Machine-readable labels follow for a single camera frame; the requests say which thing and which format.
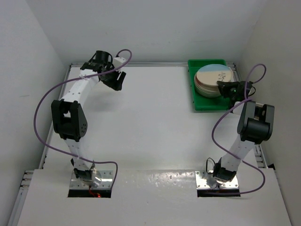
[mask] stack of plates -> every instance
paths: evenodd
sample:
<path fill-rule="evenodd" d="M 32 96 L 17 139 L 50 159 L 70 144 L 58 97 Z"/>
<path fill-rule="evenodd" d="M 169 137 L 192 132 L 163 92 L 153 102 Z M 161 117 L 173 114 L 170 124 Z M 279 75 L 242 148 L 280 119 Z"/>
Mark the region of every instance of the stack of plates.
<path fill-rule="evenodd" d="M 196 91 L 205 97 L 215 98 L 221 94 L 217 81 L 231 81 L 233 71 L 224 65 L 207 65 L 198 70 L 194 76 Z"/>

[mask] white wall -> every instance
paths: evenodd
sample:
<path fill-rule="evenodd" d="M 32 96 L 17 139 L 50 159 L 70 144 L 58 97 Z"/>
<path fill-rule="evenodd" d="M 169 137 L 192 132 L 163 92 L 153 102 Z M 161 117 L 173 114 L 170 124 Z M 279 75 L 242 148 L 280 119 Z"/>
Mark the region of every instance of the white wall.
<path fill-rule="evenodd" d="M 275 106 L 275 124 L 265 152 L 274 163 L 294 225 L 300 225 L 301 186 L 301 1 L 270 0 L 256 24 L 239 64 L 246 76 L 256 63 L 265 63 L 266 77 L 256 84 L 255 100 Z M 259 77 L 256 71 L 253 79 Z"/>
<path fill-rule="evenodd" d="M 96 49 L 133 61 L 237 61 L 265 0 L 27 0 L 65 62 Z"/>
<path fill-rule="evenodd" d="M 33 131 L 42 95 L 64 78 L 66 68 L 25 0 L 0 8 L 0 225 L 6 225 L 25 170 L 39 166 L 43 145 Z M 39 131 L 47 137 L 52 93 L 40 111 Z"/>

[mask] green plastic container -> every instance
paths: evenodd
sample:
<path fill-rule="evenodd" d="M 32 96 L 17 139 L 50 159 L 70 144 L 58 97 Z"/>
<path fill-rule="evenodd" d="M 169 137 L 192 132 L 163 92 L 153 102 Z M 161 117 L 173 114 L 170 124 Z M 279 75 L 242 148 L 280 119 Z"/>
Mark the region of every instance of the green plastic container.
<path fill-rule="evenodd" d="M 207 98 L 200 95 L 194 86 L 194 75 L 196 72 L 206 65 L 225 65 L 226 62 L 222 59 L 212 59 L 212 60 L 189 60 L 189 74 L 190 82 L 192 88 L 192 95 L 194 100 L 194 107 L 196 111 L 222 111 L 229 109 L 229 98 L 217 97 L 217 98 Z"/>

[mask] white table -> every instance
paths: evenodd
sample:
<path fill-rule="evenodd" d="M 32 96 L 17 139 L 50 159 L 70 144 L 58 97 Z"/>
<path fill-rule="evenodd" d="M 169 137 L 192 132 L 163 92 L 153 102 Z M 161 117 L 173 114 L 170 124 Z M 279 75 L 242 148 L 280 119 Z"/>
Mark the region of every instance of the white table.
<path fill-rule="evenodd" d="M 87 151 L 95 161 L 119 164 L 112 198 L 67 198 L 71 157 L 49 150 L 44 169 L 33 174 L 18 225 L 290 225 L 272 169 L 264 169 L 267 182 L 256 193 L 197 197 L 194 170 L 208 157 L 224 155 L 211 140 L 222 113 L 193 111 L 186 67 L 124 70 L 122 91 L 99 83 L 83 108 Z M 78 74 L 79 68 L 73 67 L 69 78 Z M 236 137 L 238 119 L 231 114 L 217 129 L 216 139 L 226 148 Z M 50 144 L 68 150 L 55 133 Z M 256 165 L 253 152 L 246 161 Z M 262 180 L 244 164 L 238 179 L 241 191 L 256 188 Z"/>

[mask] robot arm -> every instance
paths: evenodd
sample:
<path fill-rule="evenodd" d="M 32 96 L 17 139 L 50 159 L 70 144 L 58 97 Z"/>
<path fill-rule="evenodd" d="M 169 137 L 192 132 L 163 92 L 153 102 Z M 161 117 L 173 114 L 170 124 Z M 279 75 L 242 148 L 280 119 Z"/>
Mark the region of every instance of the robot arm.
<path fill-rule="evenodd" d="M 109 62 L 109 53 L 97 51 L 95 59 L 83 64 L 80 68 L 80 77 L 112 70 L 121 66 L 126 60 L 115 57 Z M 60 100 L 54 100 L 51 104 L 54 131 L 66 142 L 72 154 L 85 159 L 92 159 L 85 150 L 84 136 L 87 132 L 87 120 L 83 112 L 83 105 L 92 88 L 102 81 L 110 88 L 119 91 L 126 73 L 121 70 L 90 78 L 83 78 L 74 83 L 72 88 Z M 95 166 L 83 161 L 79 157 L 71 160 L 74 173 L 77 178 L 86 182 L 93 182 L 95 177 Z"/>
<path fill-rule="evenodd" d="M 274 106 L 256 106 L 254 101 L 246 102 L 238 123 L 238 136 L 230 152 L 225 154 L 214 166 L 212 176 L 223 183 L 231 181 L 238 170 L 241 160 L 254 148 L 254 144 L 261 144 L 268 140 L 273 131 Z"/>

